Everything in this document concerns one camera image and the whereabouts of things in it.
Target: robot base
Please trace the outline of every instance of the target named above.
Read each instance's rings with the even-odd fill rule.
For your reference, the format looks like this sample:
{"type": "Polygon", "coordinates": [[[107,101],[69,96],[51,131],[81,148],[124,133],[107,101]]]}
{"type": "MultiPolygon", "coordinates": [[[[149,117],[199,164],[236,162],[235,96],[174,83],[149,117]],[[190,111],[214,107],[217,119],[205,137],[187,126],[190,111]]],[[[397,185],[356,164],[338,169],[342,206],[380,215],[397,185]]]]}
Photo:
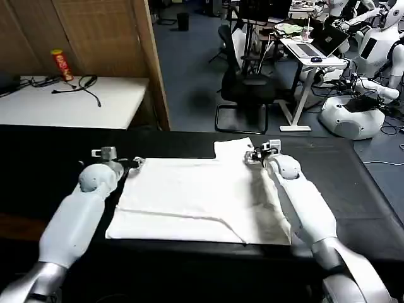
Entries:
{"type": "Polygon", "coordinates": [[[349,112],[344,106],[351,96],[328,98],[318,115],[320,122],[332,133],[351,140],[375,136],[384,122],[384,114],[378,109],[365,112],[349,112]]]}

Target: laptop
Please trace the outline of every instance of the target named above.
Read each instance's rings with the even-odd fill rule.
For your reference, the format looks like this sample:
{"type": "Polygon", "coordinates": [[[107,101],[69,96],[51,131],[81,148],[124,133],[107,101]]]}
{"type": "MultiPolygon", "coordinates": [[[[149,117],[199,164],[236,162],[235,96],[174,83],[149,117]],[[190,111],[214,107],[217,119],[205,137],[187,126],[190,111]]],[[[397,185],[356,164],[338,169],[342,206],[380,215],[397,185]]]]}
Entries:
{"type": "Polygon", "coordinates": [[[292,0],[271,0],[268,22],[280,23],[288,18],[292,0]]]}
{"type": "Polygon", "coordinates": [[[348,34],[333,27],[325,27],[324,30],[311,43],[288,44],[288,47],[299,58],[320,57],[325,59],[348,39],[348,34]]]}

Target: computer mouse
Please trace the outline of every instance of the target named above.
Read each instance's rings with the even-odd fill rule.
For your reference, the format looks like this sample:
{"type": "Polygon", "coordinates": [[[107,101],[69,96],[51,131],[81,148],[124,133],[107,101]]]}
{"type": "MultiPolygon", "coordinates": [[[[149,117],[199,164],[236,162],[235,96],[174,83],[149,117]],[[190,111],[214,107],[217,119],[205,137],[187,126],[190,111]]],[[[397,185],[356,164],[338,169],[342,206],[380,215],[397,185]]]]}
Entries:
{"type": "Polygon", "coordinates": [[[320,57],[312,57],[311,58],[311,62],[314,62],[314,63],[320,63],[320,62],[322,62],[323,60],[320,58],[320,57]]]}

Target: office chair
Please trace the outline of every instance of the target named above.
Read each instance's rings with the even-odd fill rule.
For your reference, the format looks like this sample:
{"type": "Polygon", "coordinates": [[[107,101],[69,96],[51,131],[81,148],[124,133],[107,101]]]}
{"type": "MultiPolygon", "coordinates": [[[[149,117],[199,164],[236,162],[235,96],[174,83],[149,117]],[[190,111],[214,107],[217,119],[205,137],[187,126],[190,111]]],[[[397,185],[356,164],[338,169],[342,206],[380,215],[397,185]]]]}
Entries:
{"type": "Polygon", "coordinates": [[[216,109],[215,129],[228,133],[242,134],[265,134],[268,130],[268,105],[272,104],[277,93],[281,90],[275,79],[270,79],[263,74],[241,75],[241,69],[237,63],[232,34],[228,25],[219,27],[219,36],[225,42],[228,68],[222,79],[221,96],[224,100],[237,103],[237,105],[221,104],[216,109]],[[240,109],[243,107],[257,107],[257,110],[265,107],[265,126],[262,131],[251,132],[234,129],[223,129],[218,127],[221,109],[240,109]]]}
{"type": "MultiPolygon", "coordinates": [[[[235,32],[236,29],[240,28],[242,30],[242,28],[244,27],[244,21],[240,18],[239,11],[237,10],[237,8],[231,6],[231,4],[229,3],[228,15],[230,16],[230,27],[232,26],[233,12],[235,13],[235,15],[237,17],[237,20],[236,20],[235,25],[233,27],[232,34],[235,32]]],[[[220,46],[219,52],[208,61],[208,64],[211,63],[216,58],[226,60],[226,58],[222,57],[221,54],[224,54],[225,56],[227,55],[226,54],[226,47],[224,46],[224,43],[223,43],[223,45],[220,46]]]]}

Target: trash can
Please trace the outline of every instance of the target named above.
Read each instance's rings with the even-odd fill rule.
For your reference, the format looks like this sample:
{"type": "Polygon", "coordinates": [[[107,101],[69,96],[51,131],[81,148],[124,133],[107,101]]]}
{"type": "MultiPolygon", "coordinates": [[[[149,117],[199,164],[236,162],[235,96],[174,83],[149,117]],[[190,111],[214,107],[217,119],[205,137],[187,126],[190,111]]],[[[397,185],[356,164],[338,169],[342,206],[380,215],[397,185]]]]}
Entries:
{"type": "Polygon", "coordinates": [[[178,30],[187,32],[189,30],[189,14],[178,13],[177,14],[178,30]]]}

